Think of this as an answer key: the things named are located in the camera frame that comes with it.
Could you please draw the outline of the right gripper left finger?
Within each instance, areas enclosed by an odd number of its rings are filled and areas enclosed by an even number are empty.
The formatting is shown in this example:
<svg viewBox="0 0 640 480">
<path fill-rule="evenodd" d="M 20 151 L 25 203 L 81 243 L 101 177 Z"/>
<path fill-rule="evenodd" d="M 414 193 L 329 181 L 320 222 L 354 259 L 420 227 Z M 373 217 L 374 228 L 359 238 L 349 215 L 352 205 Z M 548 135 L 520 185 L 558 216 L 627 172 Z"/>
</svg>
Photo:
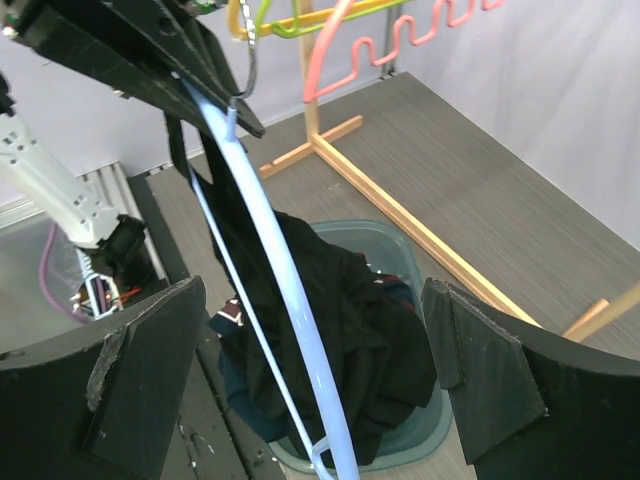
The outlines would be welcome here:
<svg viewBox="0 0 640 480">
<path fill-rule="evenodd" d="M 2 478 L 159 478 L 205 303 L 192 277 L 3 353 Z"/>
</svg>

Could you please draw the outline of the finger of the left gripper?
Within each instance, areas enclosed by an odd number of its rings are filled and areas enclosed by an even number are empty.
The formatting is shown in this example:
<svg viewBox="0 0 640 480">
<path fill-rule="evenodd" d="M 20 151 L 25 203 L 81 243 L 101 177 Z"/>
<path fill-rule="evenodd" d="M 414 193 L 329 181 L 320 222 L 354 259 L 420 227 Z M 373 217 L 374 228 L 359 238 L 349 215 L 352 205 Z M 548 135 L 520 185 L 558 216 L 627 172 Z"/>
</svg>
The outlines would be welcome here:
<svg viewBox="0 0 640 480">
<path fill-rule="evenodd" d="M 180 104 L 195 105 L 173 74 L 221 109 L 239 93 L 217 37 L 181 2 L 106 1 L 104 6 L 132 35 L 124 41 L 127 58 L 167 87 Z"/>
<path fill-rule="evenodd" d="M 204 119 L 178 69 L 114 8 L 141 7 L 136 17 L 158 37 L 168 16 L 152 1 L 11 1 L 9 26 L 16 41 L 39 56 L 152 105 L 206 132 Z"/>
</svg>

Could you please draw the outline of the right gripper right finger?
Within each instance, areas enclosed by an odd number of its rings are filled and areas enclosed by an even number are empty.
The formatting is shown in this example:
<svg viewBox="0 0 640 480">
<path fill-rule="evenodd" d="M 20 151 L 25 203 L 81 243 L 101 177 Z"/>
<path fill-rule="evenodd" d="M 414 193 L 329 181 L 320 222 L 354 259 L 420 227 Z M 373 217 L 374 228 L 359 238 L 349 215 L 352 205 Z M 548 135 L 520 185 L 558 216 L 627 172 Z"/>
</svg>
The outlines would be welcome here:
<svg viewBox="0 0 640 480">
<path fill-rule="evenodd" d="M 441 387 L 479 479 L 636 479 L 639 363 L 535 327 L 429 278 Z"/>
</svg>

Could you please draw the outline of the yellow plastic hanger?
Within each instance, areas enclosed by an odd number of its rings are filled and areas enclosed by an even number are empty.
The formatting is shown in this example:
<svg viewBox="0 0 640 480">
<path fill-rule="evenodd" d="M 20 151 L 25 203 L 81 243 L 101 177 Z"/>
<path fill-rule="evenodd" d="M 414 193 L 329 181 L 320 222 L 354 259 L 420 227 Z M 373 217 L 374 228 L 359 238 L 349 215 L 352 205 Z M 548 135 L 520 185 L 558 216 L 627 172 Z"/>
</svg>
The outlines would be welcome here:
<svg viewBox="0 0 640 480">
<path fill-rule="evenodd" d="M 354 2 L 346 15 L 342 18 L 343 21 L 354 20 L 363 16 L 377 13 L 381 10 L 386 10 L 403 3 L 403 0 L 399 1 L 356 1 Z M 293 16 L 281 20 L 276 20 L 270 23 L 266 23 L 264 18 L 266 13 L 270 9 L 271 1 L 262 1 L 259 5 L 256 15 L 253 17 L 253 22 L 256 27 L 256 34 L 258 38 L 263 38 L 270 35 L 276 35 L 281 38 L 291 39 L 297 38 L 309 33 L 321 30 L 329 17 L 332 15 L 334 9 L 328 8 L 324 10 L 317 10 L 308 13 L 301 13 L 296 5 L 296 2 L 292 2 Z M 240 15 L 240 1 L 229 1 L 227 10 L 227 28 L 232 37 L 237 40 L 247 40 L 248 31 L 241 24 L 239 20 Z"/>
</svg>

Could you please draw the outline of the neon yellow hanger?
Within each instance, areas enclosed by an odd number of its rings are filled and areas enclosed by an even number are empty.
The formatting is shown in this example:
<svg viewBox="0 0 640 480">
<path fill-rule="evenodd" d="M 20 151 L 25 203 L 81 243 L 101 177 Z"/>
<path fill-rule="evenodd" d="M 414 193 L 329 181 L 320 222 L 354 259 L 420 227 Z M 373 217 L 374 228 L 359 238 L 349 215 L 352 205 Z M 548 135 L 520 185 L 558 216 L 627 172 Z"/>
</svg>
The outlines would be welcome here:
<svg viewBox="0 0 640 480">
<path fill-rule="evenodd" d="M 393 8 L 406 3 L 406 0 L 394 1 L 356 1 L 354 2 L 343 21 L 354 20 L 363 16 L 377 13 L 381 10 Z M 332 15 L 334 8 L 302 13 L 296 1 L 292 2 L 293 15 L 290 18 L 277 20 L 271 23 L 265 22 L 265 17 L 271 7 L 271 1 L 262 1 L 254 18 L 256 33 L 259 37 L 276 35 L 281 38 L 292 39 L 321 30 Z"/>
</svg>

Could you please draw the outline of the navy tank top maroon trim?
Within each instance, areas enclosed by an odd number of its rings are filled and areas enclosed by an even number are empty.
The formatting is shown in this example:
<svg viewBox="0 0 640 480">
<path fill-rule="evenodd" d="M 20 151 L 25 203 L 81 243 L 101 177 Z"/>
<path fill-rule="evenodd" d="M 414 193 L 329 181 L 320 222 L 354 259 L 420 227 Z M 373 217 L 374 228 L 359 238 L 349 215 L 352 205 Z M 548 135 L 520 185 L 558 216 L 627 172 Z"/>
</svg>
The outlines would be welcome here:
<svg viewBox="0 0 640 480">
<path fill-rule="evenodd" d="M 379 273 L 374 284 L 390 298 L 416 311 L 411 287 L 398 276 Z M 210 318 L 208 326 L 223 339 L 244 325 L 243 317 L 241 302 L 234 296 Z M 218 356 L 217 366 L 224 380 L 227 403 L 241 420 L 267 443 L 286 437 L 289 430 L 286 416 L 269 419 L 260 412 L 250 398 L 246 375 L 232 364 L 224 351 Z"/>
</svg>

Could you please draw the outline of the pink hanger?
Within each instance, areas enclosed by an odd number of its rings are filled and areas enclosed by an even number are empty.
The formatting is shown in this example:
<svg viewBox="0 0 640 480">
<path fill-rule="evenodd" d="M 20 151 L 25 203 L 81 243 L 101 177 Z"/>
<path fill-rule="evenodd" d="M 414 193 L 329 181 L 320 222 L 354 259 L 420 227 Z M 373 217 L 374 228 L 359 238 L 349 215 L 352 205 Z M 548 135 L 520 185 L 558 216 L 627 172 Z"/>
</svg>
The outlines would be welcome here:
<svg viewBox="0 0 640 480">
<path fill-rule="evenodd" d="M 456 15 L 455 1 L 434 1 L 431 6 L 430 28 L 421 35 L 417 32 L 415 18 L 412 15 L 403 14 L 393 24 L 391 31 L 392 47 L 386 55 L 377 57 L 374 40 L 371 37 L 362 36 L 358 38 L 351 47 L 350 73 L 346 77 L 328 86 L 320 87 L 319 81 L 326 53 L 334 40 L 336 32 L 346 19 L 351 7 L 354 5 L 354 1 L 338 1 L 328 17 L 328 20 L 320 30 L 312 50 L 309 69 L 303 89 L 303 101 L 305 103 L 310 103 L 313 100 L 342 88 L 346 84 L 355 80 L 360 73 L 359 51 L 362 47 L 366 48 L 369 62 L 372 66 L 383 66 L 398 57 L 401 49 L 403 33 L 407 34 L 407 40 L 411 46 L 420 46 L 431 41 L 437 35 L 440 27 L 442 26 L 441 17 L 444 17 L 445 25 L 448 28 L 458 27 L 466 23 L 473 16 L 476 4 L 479 4 L 479 8 L 482 11 L 487 12 L 502 6 L 504 2 L 468 1 L 462 14 Z"/>
</svg>

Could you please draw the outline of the black dress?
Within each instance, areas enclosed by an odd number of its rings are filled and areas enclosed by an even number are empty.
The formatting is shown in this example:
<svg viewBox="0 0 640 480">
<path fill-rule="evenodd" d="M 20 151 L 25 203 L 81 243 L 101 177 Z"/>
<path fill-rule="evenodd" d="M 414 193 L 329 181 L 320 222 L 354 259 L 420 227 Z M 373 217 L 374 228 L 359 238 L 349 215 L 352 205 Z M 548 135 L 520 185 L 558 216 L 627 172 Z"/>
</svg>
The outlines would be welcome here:
<svg viewBox="0 0 640 480">
<path fill-rule="evenodd" d="M 348 424 L 356 461 L 371 464 L 382 437 L 402 425 L 417 408 L 425 408 L 436 384 L 436 369 L 424 322 L 417 311 L 387 296 L 375 284 L 378 273 L 365 259 L 348 288 L 349 356 L 345 375 L 334 381 Z M 223 351 L 246 375 L 250 398 L 269 419 L 286 416 L 288 437 L 302 443 L 288 414 L 254 328 L 242 326 L 226 336 Z M 305 428 L 319 440 L 324 428 L 310 380 L 305 374 L 286 380 Z"/>
</svg>

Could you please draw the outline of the light blue hanger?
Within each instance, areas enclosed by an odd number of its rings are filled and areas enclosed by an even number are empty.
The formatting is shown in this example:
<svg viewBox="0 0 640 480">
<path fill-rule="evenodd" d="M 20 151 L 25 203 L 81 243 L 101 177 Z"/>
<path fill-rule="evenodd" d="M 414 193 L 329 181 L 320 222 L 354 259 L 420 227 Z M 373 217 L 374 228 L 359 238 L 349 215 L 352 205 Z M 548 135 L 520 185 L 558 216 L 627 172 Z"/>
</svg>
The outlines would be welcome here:
<svg viewBox="0 0 640 480">
<path fill-rule="evenodd" d="M 211 134 L 221 150 L 222 157 L 233 175 L 280 290 L 324 426 L 325 436 L 317 442 L 311 440 L 305 428 L 257 314 L 241 282 L 231 254 L 214 220 L 211 209 L 206 204 L 203 190 L 193 171 L 189 172 L 191 186 L 203 209 L 209 229 L 221 251 L 224 263 L 231 274 L 236 291 L 253 325 L 257 339 L 316 475 L 320 479 L 358 479 L 360 471 L 348 424 L 312 309 L 278 221 L 258 176 L 236 136 L 237 103 L 253 93 L 257 78 L 256 27 L 251 18 L 251 10 L 247 2 L 241 2 L 240 11 L 245 28 L 248 31 L 249 75 L 244 90 L 234 95 L 227 107 L 227 111 L 222 112 L 195 87 L 187 84 L 186 88 L 199 107 Z"/>
</svg>

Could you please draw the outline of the black tank top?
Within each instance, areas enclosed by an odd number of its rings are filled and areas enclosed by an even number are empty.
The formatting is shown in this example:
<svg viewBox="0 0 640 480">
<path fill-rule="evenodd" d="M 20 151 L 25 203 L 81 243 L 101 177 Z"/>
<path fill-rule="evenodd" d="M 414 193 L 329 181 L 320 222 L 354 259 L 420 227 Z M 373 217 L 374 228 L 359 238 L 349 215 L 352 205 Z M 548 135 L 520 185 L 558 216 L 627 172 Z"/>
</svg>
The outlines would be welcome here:
<svg viewBox="0 0 640 480">
<path fill-rule="evenodd" d="M 218 144 L 209 136 L 203 138 L 212 173 L 211 180 L 205 180 L 186 159 L 180 120 L 166 115 L 165 125 L 174 166 L 190 184 L 201 187 L 204 203 L 221 233 L 212 243 L 215 257 L 220 258 L 224 250 L 229 252 L 233 265 L 225 267 L 225 273 L 238 272 L 239 284 L 248 294 L 283 376 L 294 381 L 306 369 L 292 322 L 256 226 Z M 274 216 L 299 272 L 332 374 L 342 380 L 351 324 L 347 291 L 363 265 L 362 258 L 324 241 L 300 218 L 281 211 Z"/>
</svg>

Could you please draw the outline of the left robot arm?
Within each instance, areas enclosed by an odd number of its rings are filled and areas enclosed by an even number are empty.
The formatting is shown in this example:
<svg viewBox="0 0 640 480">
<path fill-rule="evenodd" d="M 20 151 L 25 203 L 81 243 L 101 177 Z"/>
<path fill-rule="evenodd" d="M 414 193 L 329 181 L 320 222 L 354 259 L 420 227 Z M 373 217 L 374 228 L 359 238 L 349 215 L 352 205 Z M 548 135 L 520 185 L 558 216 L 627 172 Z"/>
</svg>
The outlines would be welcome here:
<svg viewBox="0 0 640 480">
<path fill-rule="evenodd" d="M 264 127 L 200 17 L 217 1 L 5 1 L 1 24 L 35 53 L 184 120 L 206 134 L 242 198 L 260 182 L 235 130 Z M 1 88 L 1 168 L 101 272 L 125 270 L 142 224 L 101 203 L 37 141 Z"/>
</svg>

